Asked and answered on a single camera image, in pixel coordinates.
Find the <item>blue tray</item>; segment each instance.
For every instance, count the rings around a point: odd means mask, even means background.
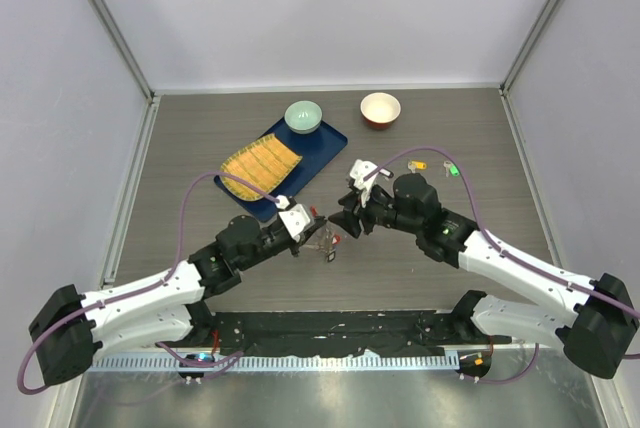
[[[294,153],[302,156],[302,161],[298,163],[298,166],[271,192],[273,196],[297,195],[348,143],[346,136],[324,121],[313,133],[299,135],[291,131],[284,122],[284,118],[281,118],[275,125],[265,131],[261,137],[269,133],[276,135],[276,138]],[[270,201],[265,199],[243,201],[227,190],[220,177],[216,176],[213,181],[258,220],[265,222],[275,215],[276,206]]]

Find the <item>white bowl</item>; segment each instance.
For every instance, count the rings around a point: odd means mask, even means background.
[[[400,116],[402,108],[395,96],[388,93],[371,93],[360,103],[360,112],[369,126],[384,130]]]

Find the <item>metal plate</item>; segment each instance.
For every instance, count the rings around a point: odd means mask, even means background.
[[[518,373],[531,354],[496,350],[489,375]],[[115,400],[136,406],[116,406]],[[87,373],[71,427],[130,426],[601,428],[606,423],[589,376],[562,355],[543,350],[536,369],[506,386],[476,385],[455,373],[429,370],[230,372],[202,385],[186,385],[170,372]]]
[[[446,351],[444,356],[415,356],[406,358],[382,358],[367,351],[362,356],[345,358],[298,358],[285,356],[267,358],[245,356],[230,372],[301,372],[301,371],[408,371],[408,370],[457,370],[458,353]],[[97,362],[90,372],[149,373],[175,372],[178,361],[168,353],[123,353],[108,356]],[[207,372],[202,368],[179,368],[181,372]]]

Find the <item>yellow cloth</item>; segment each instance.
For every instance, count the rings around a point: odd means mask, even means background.
[[[273,133],[245,146],[222,164],[221,170],[239,176],[270,193],[300,163],[301,156],[287,148]],[[227,189],[244,201],[256,201],[261,195],[237,181],[222,178]]]

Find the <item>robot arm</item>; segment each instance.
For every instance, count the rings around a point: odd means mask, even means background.
[[[211,331],[212,315],[204,301],[241,282],[240,272],[273,256],[299,248],[326,224],[292,198],[278,197],[278,216],[265,227],[255,218],[238,216],[215,241],[169,270],[102,291],[78,294],[74,285],[57,290],[29,326],[32,340],[69,313],[98,301],[122,296],[54,331],[37,349],[45,385],[52,386],[84,373],[104,356],[157,342],[197,344]],[[166,280],[162,286],[132,295]]]
[[[469,292],[454,312],[470,317],[475,329],[486,335],[508,335],[561,349],[583,370],[601,378],[613,377],[638,321],[571,289],[571,285],[591,286],[632,307],[622,281],[608,274],[596,281],[561,270],[492,236],[502,250],[563,282],[550,281],[502,256],[476,222],[442,207],[435,188],[422,175],[398,177],[390,195],[375,184],[375,176],[367,177],[376,168],[371,162],[356,161],[350,172],[351,191],[339,200],[343,211],[330,216],[329,221],[355,238],[362,231],[371,233],[375,226],[414,235],[418,248],[433,260],[491,278],[537,305]]]

